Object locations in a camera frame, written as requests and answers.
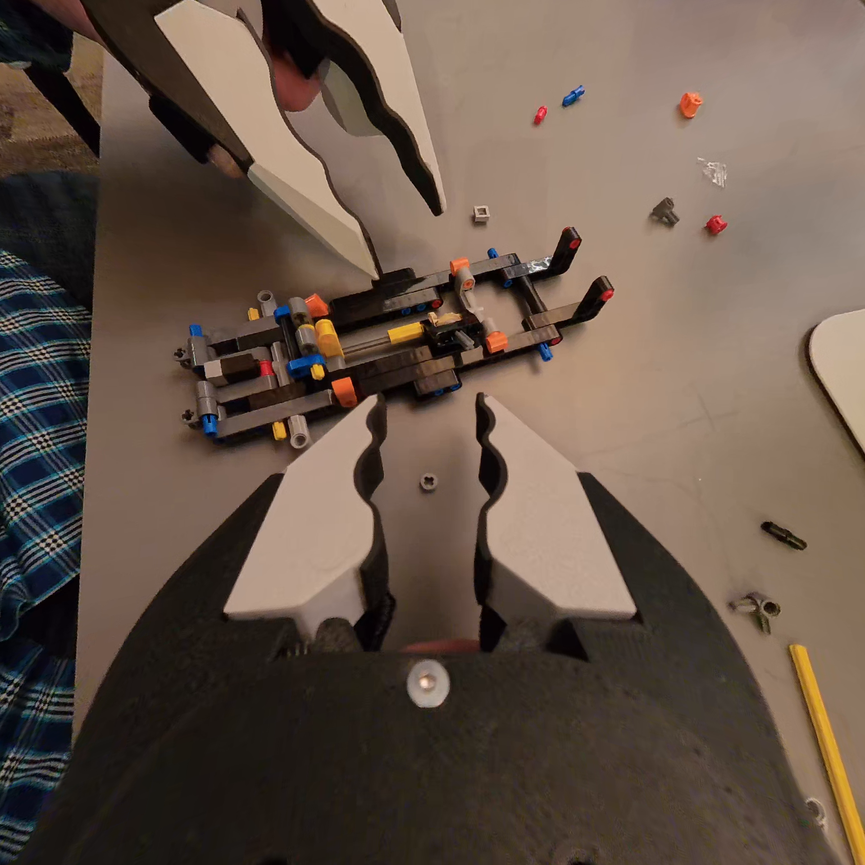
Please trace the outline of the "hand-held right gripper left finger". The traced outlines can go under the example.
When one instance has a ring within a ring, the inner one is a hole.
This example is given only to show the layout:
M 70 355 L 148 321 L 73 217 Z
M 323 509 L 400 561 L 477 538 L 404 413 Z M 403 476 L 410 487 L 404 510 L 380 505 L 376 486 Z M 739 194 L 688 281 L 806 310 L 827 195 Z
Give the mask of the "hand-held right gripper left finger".
M 344 619 L 365 651 L 382 648 L 395 613 L 373 502 L 386 437 L 386 400 L 371 396 L 287 467 L 228 595 L 227 619 L 290 619 L 305 640 Z

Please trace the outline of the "dark blue cloth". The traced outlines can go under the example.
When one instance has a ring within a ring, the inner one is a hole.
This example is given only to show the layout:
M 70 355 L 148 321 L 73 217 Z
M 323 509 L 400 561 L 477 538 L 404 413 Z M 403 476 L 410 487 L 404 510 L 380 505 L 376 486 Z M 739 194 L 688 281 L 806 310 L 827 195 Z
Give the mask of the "dark blue cloth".
M 69 171 L 1 180 L 1 247 L 92 310 L 100 180 Z

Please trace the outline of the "person's left hand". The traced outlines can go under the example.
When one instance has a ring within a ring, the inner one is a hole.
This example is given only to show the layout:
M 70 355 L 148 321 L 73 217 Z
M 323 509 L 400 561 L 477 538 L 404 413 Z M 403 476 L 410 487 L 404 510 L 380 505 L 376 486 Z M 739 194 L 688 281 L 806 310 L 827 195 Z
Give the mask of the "person's left hand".
M 309 77 L 297 67 L 287 54 L 272 54 L 275 93 L 286 112 L 303 112 L 317 98 L 321 90 L 320 69 Z

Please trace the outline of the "grey lego angle connector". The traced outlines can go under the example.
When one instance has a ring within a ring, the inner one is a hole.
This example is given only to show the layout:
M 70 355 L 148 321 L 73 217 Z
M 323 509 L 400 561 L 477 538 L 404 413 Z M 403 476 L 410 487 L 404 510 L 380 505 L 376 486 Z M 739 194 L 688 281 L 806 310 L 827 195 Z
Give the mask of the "grey lego angle connector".
M 781 613 L 781 605 L 759 592 L 750 592 L 728 602 L 731 611 L 747 614 L 754 618 L 762 633 L 771 635 L 773 621 Z

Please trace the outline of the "black grey lego chassis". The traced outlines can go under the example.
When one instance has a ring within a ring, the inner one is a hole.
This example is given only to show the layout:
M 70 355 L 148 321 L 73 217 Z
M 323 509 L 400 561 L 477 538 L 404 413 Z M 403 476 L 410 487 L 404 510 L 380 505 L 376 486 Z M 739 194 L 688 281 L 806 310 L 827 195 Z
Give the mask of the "black grey lego chassis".
M 310 422 L 370 396 L 412 390 L 431 401 L 458 391 L 473 369 L 531 352 L 549 362 L 563 330 L 595 319 L 614 295 L 599 276 L 577 302 L 546 305 L 537 284 L 566 273 L 580 245 L 569 226 L 553 254 L 528 262 L 491 248 L 486 259 L 453 259 L 423 277 L 385 273 L 330 301 L 260 291 L 234 330 L 189 325 L 174 352 L 196 378 L 181 422 L 214 442 L 270 433 L 303 450 Z

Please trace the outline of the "dark furniture leg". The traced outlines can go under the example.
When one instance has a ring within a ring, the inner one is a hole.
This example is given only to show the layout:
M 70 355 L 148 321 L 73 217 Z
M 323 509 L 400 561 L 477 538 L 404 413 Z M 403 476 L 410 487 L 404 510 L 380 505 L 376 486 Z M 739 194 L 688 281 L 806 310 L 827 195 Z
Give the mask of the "dark furniture leg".
M 59 69 L 30 64 L 24 70 L 28 80 L 72 126 L 94 157 L 100 157 L 100 124 L 81 100 L 73 84 Z

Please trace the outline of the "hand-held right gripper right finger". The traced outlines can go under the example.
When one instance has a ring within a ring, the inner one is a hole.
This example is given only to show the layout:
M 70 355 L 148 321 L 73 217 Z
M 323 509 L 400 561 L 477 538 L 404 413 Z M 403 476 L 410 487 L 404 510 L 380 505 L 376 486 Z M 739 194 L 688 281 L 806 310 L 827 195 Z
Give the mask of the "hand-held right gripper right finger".
M 633 619 L 637 605 L 575 465 L 491 395 L 477 395 L 475 412 L 488 497 L 474 555 L 481 649 L 520 624 L 544 645 L 569 619 Z

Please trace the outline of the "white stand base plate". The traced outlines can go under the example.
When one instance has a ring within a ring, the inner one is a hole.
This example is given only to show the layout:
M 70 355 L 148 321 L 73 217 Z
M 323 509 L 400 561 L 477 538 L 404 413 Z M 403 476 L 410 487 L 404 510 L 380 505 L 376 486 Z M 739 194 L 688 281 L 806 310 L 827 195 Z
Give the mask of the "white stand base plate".
M 810 371 L 864 456 L 864 310 L 824 319 L 807 337 Z

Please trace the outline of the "yellow lego axle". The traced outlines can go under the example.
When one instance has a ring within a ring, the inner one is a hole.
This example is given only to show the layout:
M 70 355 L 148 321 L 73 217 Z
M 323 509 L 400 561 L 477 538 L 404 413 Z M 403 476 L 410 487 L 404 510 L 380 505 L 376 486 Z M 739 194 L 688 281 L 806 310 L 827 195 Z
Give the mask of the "yellow lego axle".
M 850 854 L 855 864 L 863 864 L 863 824 L 810 655 L 806 647 L 798 643 L 791 643 L 788 651 L 814 729 Z

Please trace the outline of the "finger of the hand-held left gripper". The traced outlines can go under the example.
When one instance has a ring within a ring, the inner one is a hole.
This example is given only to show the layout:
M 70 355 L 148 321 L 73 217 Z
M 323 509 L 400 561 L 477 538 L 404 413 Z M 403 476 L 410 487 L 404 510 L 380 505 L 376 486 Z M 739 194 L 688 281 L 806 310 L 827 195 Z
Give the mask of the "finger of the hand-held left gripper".
M 328 61 L 323 100 L 349 134 L 381 135 L 434 215 L 446 195 L 395 2 L 308 2 L 307 37 Z
M 322 160 L 279 106 L 272 64 L 244 11 L 229 16 L 182 1 L 155 23 L 246 148 L 253 185 L 332 252 L 378 278 L 362 223 L 337 198 Z

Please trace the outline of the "blue plaid clothing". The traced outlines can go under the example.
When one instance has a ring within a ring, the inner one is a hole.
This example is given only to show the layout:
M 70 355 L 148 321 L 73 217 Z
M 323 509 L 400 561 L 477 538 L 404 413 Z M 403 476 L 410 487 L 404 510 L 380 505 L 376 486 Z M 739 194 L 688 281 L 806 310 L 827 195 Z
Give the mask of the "blue plaid clothing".
M 33 832 L 71 752 L 90 314 L 1 258 L 1 858 Z

